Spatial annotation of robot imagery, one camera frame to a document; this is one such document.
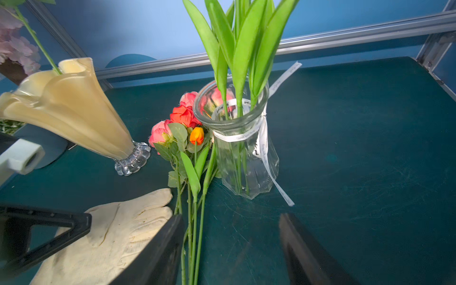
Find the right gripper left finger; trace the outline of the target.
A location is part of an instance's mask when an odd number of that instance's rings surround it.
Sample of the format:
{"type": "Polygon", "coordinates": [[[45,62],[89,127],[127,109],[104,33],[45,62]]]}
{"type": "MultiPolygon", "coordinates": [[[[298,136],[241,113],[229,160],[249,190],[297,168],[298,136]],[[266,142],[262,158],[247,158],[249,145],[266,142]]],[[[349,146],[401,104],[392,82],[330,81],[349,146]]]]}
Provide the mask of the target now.
{"type": "Polygon", "coordinates": [[[184,240],[182,215],[172,216],[113,285],[174,285],[184,240]]]}

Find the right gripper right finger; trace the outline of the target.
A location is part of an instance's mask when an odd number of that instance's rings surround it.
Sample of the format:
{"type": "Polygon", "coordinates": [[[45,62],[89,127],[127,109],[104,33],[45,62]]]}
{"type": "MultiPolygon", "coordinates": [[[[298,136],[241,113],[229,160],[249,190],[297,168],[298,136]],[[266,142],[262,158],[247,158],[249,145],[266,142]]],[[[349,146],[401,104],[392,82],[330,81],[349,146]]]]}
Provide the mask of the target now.
{"type": "Polygon", "coordinates": [[[291,285],[358,285],[292,213],[279,220],[280,241],[291,285]]]}

